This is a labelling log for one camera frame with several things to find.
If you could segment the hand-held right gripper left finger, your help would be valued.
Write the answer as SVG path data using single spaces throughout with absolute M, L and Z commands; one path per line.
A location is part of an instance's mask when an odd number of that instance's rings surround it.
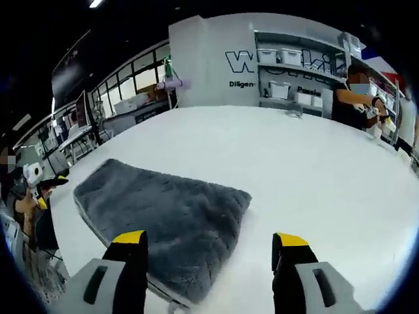
M 143 313 L 147 272 L 147 233 L 120 234 L 69 279 L 64 313 Z

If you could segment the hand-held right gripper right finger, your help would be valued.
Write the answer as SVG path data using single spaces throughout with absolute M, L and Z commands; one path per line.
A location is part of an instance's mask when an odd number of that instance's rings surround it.
M 303 238 L 272 236 L 275 313 L 364 313 L 354 288 L 330 263 L 320 262 Z

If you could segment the person's left hand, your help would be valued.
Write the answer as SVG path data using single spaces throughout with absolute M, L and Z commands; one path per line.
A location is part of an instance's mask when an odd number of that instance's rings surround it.
M 16 200 L 15 211 L 23 214 L 25 219 L 33 220 L 37 211 L 37 202 L 33 199 L 31 190 L 21 200 Z

